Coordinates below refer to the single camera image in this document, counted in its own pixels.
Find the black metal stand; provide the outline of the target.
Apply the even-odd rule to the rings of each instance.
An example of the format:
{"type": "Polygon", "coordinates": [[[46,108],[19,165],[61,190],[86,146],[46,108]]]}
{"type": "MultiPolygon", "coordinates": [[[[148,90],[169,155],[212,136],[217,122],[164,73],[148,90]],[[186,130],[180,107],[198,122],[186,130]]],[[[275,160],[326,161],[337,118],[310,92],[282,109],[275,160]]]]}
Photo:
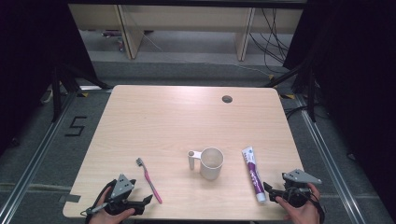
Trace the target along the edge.
{"type": "Polygon", "coordinates": [[[289,72],[265,84],[264,88],[273,88],[293,76],[296,76],[296,78],[291,87],[292,91],[294,93],[301,93],[303,90],[307,90],[307,112],[309,118],[315,122],[315,74],[311,62],[303,60],[299,65],[289,70],[289,72]]]}
{"type": "Polygon", "coordinates": [[[112,87],[105,82],[98,79],[95,72],[83,72],[73,65],[66,63],[58,63],[51,72],[51,87],[53,94],[53,118],[56,121],[62,114],[62,101],[61,101],[61,85],[64,85],[68,92],[77,93],[81,91],[76,78],[81,77],[95,86],[104,90],[111,90],[112,87]]]}

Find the pink toothbrush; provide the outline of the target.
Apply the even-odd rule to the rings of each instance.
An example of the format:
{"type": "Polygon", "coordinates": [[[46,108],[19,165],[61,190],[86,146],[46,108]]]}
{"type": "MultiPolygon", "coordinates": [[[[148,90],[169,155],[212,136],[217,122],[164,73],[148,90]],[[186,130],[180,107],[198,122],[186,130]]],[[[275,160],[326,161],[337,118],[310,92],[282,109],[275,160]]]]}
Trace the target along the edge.
{"type": "Polygon", "coordinates": [[[147,167],[146,167],[146,164],[143,162],[143,160],[142,160],[141,158],[137,158],[137,159],[136,159],[136,164],[137,164],[139,167],[142,167],[142,168],[143,168],[144,177],[145,177],[146,180],[148,181],[148,184],[149,184],[149,186],[150,186],[150,188],[151,188],[151,190],[152,190],[152,192],[153,192],[153,195],[155,196],[155,198],[157,199],[157,201],[159,202],[159,204],[163,204],[163,200],[162,200],[162,198],[161,198],[159,192],[156,190],[156,188],[154,187],[154,185],[153,185],[153,183],[152,183],[152,181],[151,181],[151,179],[150,179],[149,171],[148,171],[148,169],[147,169],[147,167]]]}

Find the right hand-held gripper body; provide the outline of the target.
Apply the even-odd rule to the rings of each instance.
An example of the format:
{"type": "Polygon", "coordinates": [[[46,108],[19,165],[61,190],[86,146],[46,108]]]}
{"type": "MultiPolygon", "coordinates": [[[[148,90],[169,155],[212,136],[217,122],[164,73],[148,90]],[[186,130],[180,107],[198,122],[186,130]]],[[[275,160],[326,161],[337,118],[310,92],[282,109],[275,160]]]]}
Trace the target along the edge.
{"type": "Polygon", "coordinates": [[[282,198],[293,207],[301,207],[311,198],[311,189],[307,186],[311,184],[321,184],[322,180],[316,178],[300,169],[295,169],[288,173],[282,174],[285,180],[285,192],[281,194],[282,198]]]}

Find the white and purple toothpaste tube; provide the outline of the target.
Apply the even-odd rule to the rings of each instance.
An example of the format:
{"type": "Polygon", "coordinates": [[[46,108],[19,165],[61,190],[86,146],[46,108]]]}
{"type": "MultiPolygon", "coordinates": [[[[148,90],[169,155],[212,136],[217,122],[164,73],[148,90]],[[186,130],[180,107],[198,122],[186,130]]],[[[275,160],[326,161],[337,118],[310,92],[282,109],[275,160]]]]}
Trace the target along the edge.
{"type": "Polygon", "coordinates": [[[258,174],[257,164],[255,160],[255,154],[253,147],[246,147],[242,150],[242,156],[247,165],[247,171],[249,178],[251,180],[252,186],[254,188],[256,199],[259,203],[266,202],[266,196],[264,193],[264,188],[258,174]]]}

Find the grey tape strip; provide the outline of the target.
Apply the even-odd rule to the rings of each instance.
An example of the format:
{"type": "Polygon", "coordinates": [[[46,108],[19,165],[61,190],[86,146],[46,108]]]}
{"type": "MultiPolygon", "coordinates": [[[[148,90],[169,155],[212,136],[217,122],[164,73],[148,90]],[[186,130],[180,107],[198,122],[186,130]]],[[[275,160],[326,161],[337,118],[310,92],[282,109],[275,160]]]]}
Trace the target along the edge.
{"type": "Polygon", "coordinates": [[[66,202],[70,202],[70,203],[78,203],[80,199],[79,195],[73,195],[73,194],[63,194],[60,198],[59,198],[59,202],[60,203],[66,203],[66,202]]]}

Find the person's right hand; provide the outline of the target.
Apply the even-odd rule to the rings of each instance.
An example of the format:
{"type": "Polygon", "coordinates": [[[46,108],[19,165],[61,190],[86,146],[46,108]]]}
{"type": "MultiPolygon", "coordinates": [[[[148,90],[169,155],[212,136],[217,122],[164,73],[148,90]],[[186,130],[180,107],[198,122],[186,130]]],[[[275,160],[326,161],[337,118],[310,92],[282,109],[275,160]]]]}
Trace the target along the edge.
{"type": "Polygon", "coordinates": [[[291,221],[293,224],[320,224],[320,214],[314,205],[314,202],[317,203],[320,198],[319,191],[311,183],[308,183],[307,186],[312,192],[311,200],[299,208],[291,206],[281,197],[276,197],[278,204],[287,212],[284,216],[285,220],[291,221]]]}

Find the dark curtain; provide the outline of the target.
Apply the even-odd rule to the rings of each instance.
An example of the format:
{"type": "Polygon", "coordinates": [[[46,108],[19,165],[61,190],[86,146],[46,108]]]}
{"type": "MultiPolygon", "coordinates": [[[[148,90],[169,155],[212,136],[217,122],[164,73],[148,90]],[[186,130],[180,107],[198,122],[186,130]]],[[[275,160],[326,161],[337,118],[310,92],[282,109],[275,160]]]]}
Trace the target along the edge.
{"type": "Polygon", "coordinates": [[[396,0],[307,0],[285,66],[316,40],[327,109],[396,219],[396,0]]]}
{"type": "Polygon", "coordinates": [[[67,0],[0,0],[0,156],[54,70],[95,78],[67,0]]]}

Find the person's left hand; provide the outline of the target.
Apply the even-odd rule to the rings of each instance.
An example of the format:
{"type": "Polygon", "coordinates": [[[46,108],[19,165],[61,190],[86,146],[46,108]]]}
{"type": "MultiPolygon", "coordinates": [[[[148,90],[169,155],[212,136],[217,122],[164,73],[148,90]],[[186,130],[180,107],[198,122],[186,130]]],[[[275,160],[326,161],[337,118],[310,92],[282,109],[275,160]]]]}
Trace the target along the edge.
{"type": "Polygon", "coordinates": [[[133,208],[123,211],[122,213],[112,216],[106,211],[102,210],[93,215],[88,224],[120,224],[135,213],[133,208]]]}

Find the white cup with handle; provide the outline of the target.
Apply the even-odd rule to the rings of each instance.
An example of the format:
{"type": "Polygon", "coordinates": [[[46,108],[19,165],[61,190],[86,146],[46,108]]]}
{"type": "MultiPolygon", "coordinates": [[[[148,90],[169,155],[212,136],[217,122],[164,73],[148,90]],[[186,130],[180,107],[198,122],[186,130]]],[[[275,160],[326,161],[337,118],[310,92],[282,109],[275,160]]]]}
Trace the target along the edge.
{"type": "Polygon", "coordinates": [[[200,174],[203,178],[215,180],[219,177],[224,163],[224,155],[219,149],[208,147],[202,151],[189,151],[188,161],[191,170],[195,168],[196,160],[200,161],[200,174]]]}

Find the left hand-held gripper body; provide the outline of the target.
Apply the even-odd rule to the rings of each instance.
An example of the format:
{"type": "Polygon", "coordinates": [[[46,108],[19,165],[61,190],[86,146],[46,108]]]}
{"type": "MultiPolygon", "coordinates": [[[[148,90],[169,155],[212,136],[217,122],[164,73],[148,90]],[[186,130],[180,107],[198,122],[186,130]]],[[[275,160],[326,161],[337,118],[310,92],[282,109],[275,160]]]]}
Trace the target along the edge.
{"type": "Polygon", "coordinates": [[[133,189],[129,179],[124,174],[120,174],[117,180],[111,182],[110,190],[105,196],[105,202],[107,203],[106,212],[115,216],[133,208],[135,216],[142,215],[145,210],[145,207],[142,206],[142,201],[133,202],[128,200],[133,189]]]}

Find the metal floor rail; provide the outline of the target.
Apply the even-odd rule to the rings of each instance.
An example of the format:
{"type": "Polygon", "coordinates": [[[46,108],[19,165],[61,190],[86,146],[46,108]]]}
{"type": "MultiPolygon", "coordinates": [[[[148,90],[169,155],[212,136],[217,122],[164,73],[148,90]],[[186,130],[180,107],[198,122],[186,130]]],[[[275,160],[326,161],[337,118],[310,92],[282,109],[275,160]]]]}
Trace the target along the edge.
{"type": "Polygon", "coordinates": [[[23,199],[26,191],[29,189],[29,186],[33,178],[35,177],[38,168],[40,167],[49,150],[50,144],[52,143],[54,136],[58,132],[59,127],[62,125],[64,116],[66,115],[70,105],[72,104],[76,96],[77,95],[75,93],[69,93],[64,98],[64,101],[61,102],[60,114],[55,118],[55,120],[50,123],[48,129],[45,132],[45,135],[40,141],[40,144],[37,146],[35,153],[23,170],[21,177],[14,184],[12,191],[7,197],[5,203],[0,207],[0,221],[2,223],[8,223],[12,219],[19,205],[21,204],[21,200],[23,199]]]}
{"type": "Polygon", "coordinates": [[[306,110],[302,111],[302,116],[352,224],[367,224],[355,197],[347,186],[347,182],[336,165],[335,160],[331,155],[320,130],[318,129],[318,125],[309,117],[306,110]]]}

